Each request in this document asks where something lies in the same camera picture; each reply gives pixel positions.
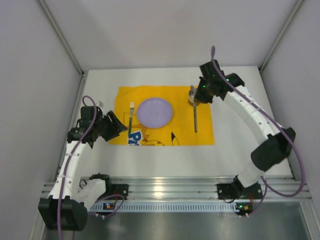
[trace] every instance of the cable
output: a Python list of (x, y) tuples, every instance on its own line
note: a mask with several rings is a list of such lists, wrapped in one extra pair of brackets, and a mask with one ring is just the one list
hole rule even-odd
[(81, 179), (81, 180), (80, 180), (80, 182), (79, 182), (79, 187), (80, 187), (81, 189), (84, 189), (84, 188), (81, 186), (81, 182), (82, 182), (82, 181), (84, 181), (85, 186), (87, 186), (87, 185), (88, 185), (88, 183), (87, 183), (87, 181), (86, 181), (86, 180), (84, 180), (84, 179)]
[(250, 204), (252, 207), (254, 206), (254, 203), (255, 203), (254, 195), (252, 193), (250, 193)]
[(260, 208), (260, 206), (262, 205), (263, 201), (264, 201), (265, 198), (266, 198), (267, 191), (268, 191), (268, 187), (267, 187), (267, 185), (265, 185), (264, 193), (263, 193), (263, 195), (262, 195), (262, 198), (261, 198), (260, 202), (257, 204), (257, 206), (255, 207), (255, 209), (254, 209), (250, 214), (248, 214), (249, 216), (251, 216), (252, 214), (254, 214), (254, 213)]
[(79, 141), (74, 145), (73, 149), (71, 150), (71, 155), (67, 158), (66, 163), (65, 163), (65, 167), (63, 170), (63, 175), (62, 175), (62, 181), (61, 181), (61, 188), (60, 188), (60, 193), (59, 193), (59, 199), (58, 199), (58, 209), (57, 209), (57, 225), (58, 225), (58, 234), (59, 234), (59, 238), (60, 240), (64, 239), (63, 233), (62, 233), (62, 226), (61, 226), (61, 203), (62, 203), (62, 195), (64, 193), (64, 188), (65, 188), (65, 181), (66, 181), (66, 174), (67, 174), (67, 169), (72, 157), (72, 154), (76, 151), (77, 147), (80, 145), (80, 143), (82, 142), (82, 140), (85, 138), (85, 136), (89, 133), (89, 131), (91, 130), (92, 126), (95, 123), (96, 117), (97, 117), (97, 108), (96, 108), (96, 103), (95, 101), (90, 97), (90, 96), (83, 96), (82, 98), (82, 102), (83, 104), (86, 106), (85, 104), (85, 98), (90, 99), (90, 101), (92, 102), (93, 106), (94, 106), (94, 114), (93, 114), (93, 119), (89, 125), (89, 127), (87, 128), (87, 130), (82, 134), (82, 136), (80, 137)]
[(302, 162), (300, 153), (296, 147), (296, 145), (294, 144), (294, 142), (290, 139), (290, 137), (285, 133), (285, 131), (279, 126), (279, 124), (273, 120), (273, 118), (271, 116), (269, 116), (265, 111), (263, 111), (261, 108), (259, 108), (256, 104), (254, 104), (253, 102), (250, 101), (249, 98), (247, 98), (244, 94), (242, 94), (238, 89), (236, 89), (230, 82), (227, 81), (227, 79), (225, 78), (225, 76), (220, 72), (216, 62), (215, 62), (215, 46), (212, 46), (211, 48), (211, 61), (213, 63), (213, 66), (215, 68), (215, 70), (217, 71), (217, 73), (219, 74), (219, 76), (224, 80), (224, 82), (232, 89), (234, 90), (237, 94), (239, 94), (244, 100), (246, 100), (249, 104), (251, 104), (255, 109), (257, 109), (263, 116), (265, 116), (280, 132), (281, 134), (285, 137), (285, 139), (288, 141), (288, 143), (292, 146), (292, 149), (298, 159), (298, 163), (299, 163), (299, 167), (300, 167), (300, 171), (301, 171), (301, 183), (299, 188), (292, 194), (284, 194), (281, 192), (278, 192), (277, 190), (273, 189), (265, 180), (265, 178), (262, 176), (261, 179), (263, 181), (263, 183), (265, 184), (266, 187), (268, 187), (271, 191), (273, 191), (274, 193), (283, 196), (283, 197), (294, 197), (296, 195), (298, 195), (302, 189), (304, 188), (305, 185), (305, 181), (306, 181), (306, 174), (305, 174), (305, 167), (304, 167), (304, 163)]

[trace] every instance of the white table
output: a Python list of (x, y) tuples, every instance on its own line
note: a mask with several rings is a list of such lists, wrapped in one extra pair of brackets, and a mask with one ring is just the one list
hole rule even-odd
[[(222, 67), (225, 74), (237, 73), (251, 95), (272, 114), (255, 66)], [(114, 110), (120, 86), (189, 86), (199, 83), (198, 67), (90, 70), (84, 95)], [(258, 146), (249, 128), (220, 98), (211, 104), (215, 145), (126, 146), (111, 145), (102, 138), (93, 146), (82, 176), (104, 173), (112, 177), (218, 177), (235, 176), (250, 161)], [(292, 176), (287, 160), (272, 167), (267, 176)]]

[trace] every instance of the white wall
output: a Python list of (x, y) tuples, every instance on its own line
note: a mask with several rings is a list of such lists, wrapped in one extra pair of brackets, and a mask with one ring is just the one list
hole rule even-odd
[(295, 0), (46, 0), (86, 69), (259, 66)]
[(79, 75), (35, 0), (0, 1), (0, 238), (27, 239)]
[(320, 1), (307, 0), (264, 71), (276, 114), (292, 126), (320, 213)]

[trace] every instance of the black bracket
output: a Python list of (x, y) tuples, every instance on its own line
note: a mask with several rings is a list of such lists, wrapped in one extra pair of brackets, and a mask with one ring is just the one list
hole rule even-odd
[(128, 193), (129, 193), (129, 185), (128, 184), (113, 184), (111, 181), (111, 178), (107, 174), (94, 174), (92, 175), (89, 180), (92, 179), (101, 179), (105, 181), (105, 193), (102, 194), (99, 199), (105, 198), (107, 196), (110, 196), (112, 194), (120, 194), (124, 197), (125, 200), (127, 200)]
[(218, 192), (218, 199), (224, 200), (226, 202), (233, 202), (234, 200), (249, 200), (253, 198), (254, 200), (261, 199), (263, 194), (261, 190), (261, 186), (259, 183), (255, 183), (247, 188), (243, 188), (241, 193), (237, 189), (233, 183), (219, 183), (216, 185)]

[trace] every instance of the metal frame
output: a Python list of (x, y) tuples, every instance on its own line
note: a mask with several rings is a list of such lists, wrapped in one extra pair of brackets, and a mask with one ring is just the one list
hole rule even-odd
[[(262, 81), (268, 96), (268, 100), (271, 105), (271, 109), (275, 118), (277, 119), (277, 113), (274, 111), (274, 105), (272, 103), (272, 99), (270, 98), (270, 92), (268, 90), (268, 86), (263, 79), (263, 71), (266, 68), (266, 65), (270, 61), (271, 57), (277, 50), (279, 44), (282, 39), (286, 35), (290, 25), (293, 23), (296, 18), (299, 10), (302, 8), (303, 4), (306, 0), (297, 0), (295, 6), (291, 10), (286, 22), (284, 23), (281, 31), (279, 32), (277, 38), (273, 42), (268, 54), (264, 58), (262, 65), (259, 67), (260, 74), (262, 77)], [(83, 68), (80, 66), (77, 58), (75, 57), (70, 45), (68, 44), (64, 34), (59, 28), (52, 12), (50, 11), (45, 0), (36, 0), (39, 4), (40, 9), (44, 13), (48, 22), (50, 23), (53, 31), (56, 33), (59, 38), (65, 52), (71, 59), (75, 69), (80, 74), (79, 85), (77, 86), (77, 92), (74, 99), (74, 105), (72, 112), (69, 116), (69, 125), (68, 129), (70, 129), (77, 119), (77, 115), (80, 109), (81, 97), (84, 92), (84, 87), (87, 80), (87, 72), (83, 71)], [(57, 166), (57, 171), (60, 169), (60, 164), (63, 161), (63, 157), (65, 154), (65, 144), (61, 146), (61, 154), (59, 164)], [(291, 165), (291, 169), (293, 170), (293, 174), (296, 178), (297, 171), (295, 169), (294, 164)], [(268, 182), (278, 191), (289, 193), (293, 192), (298, 188), (300, 184), (298, 181), (294, 181), (292, 178), (285, 177), (273, 177), (268, 178)], [(129, 184), (129, 197), (128, 201), (131, 203), (140, 203), (140, 202), (149, 202), (149, 203), (163, 203), (163, 202), (177, 202), (183, 201), (187, 202), (213, 202), (220, 203), (218, 200), (217, 194), (217, 183), (230, 183), (232, 181), (232, 177), (193, 177), (193, 178), (179, 178), (179, 177), (153, 177), (153, 178), (133, 178), (133, 177), (116, 177), (112, 178), (113, 183), (127, 183)], [(53, 187), (53, 182), (47, 182), (44, 185), (41, 197), (46, 198), (48, 196), (49, 191)], [(309, 192), (309, 188), (307, 185), (304, 186), (302, 193), (296, 197), (292, 198), (283, 198), (278, 196), (271, 191), (268, 191), (268, 194), (265, 198), (266, 202), (300, 202), (301, 210), (305, 219), (306, 227), (309, 230), (311, 239), (320, 240), (320, 220), (317, 214), (315, 205), (312, 201), (312, 197)], [(42, 235), (45, 229), (44, 222), (38, 213), (37, 218), (35, 220), (34, 227), (29, 235), (28, 239), (42, 239)]]
[[(212, 202), (223, 203), (218, 199), (217, 184), (231, 183), (233, 177), (111, 177), (113, 184), (128, 184), (129, 194), (127, 201), (145, 202)], [(268, 177), (268, 183), (277, 191), (292, 193), (300, 185), (299, 181), (287, 177)], [(265, 188), (261, 181), (262, 191)], [(41, 197), (47, 198), (54, 182), (44, 184)], [(307, 185), (295, 197), (282, 197), (268, 191), (266, 202), (312, 202), (312, 197)]]
[(301, 10), (302, 6), (304, 5), (304, 3), (306, 2), (306, 0), (298, 0), (294, 7), (292, 8), (289, 16), (287, 17), (284, 25), (282, 26), (280, 32), (278, 33), (276, 39), (274, 40), (274, 42), (272, 43), (272, 46), (270, 48), (270, 50), (268, 51), (267, 55), (265, 56), (265, 58), (263, 59), (263, 62), (261, 64), (261, 66), (259, 67), (260, 72), (262, 73), (264, 71), (264, 69), (266, 68), (268, 62), (270, 61), (271, 57), (273, 56), (273, 54), (275, 53), (275, 51), (277, 50), (278, 46), (280, 45), (282, 39), (284, 39), (284, 36), (286, 35), (286, 33), (288, 32), (289, 27), (291, 26), (291, 24), (294, 22), (297, 14), (299, 13), (299, 11)]
[(84, 74), (84, 71), (83, 71), (82, 67), (80, 66), (76, 56), (74, 55), (72, 49), (70, 48), (70, 45), (67, 42), (64, 34), (60, 30), (59, 25), (57, 24), (54, 16), (52, 15), (52, 13), (51, 13), (46, 1), (45, 0), (36, 0), (36, 1), (39, 4), (41, 10), (43, 11), (45, 17), (47, 18), (48, 22), (50, 23), (53, 31), (56, 33), (57, 37), (59, 38), (59, 40), (60, 40), (65, 52), (67, 53), (67, 55), (71, 59), (75, 69), (82, 76)]

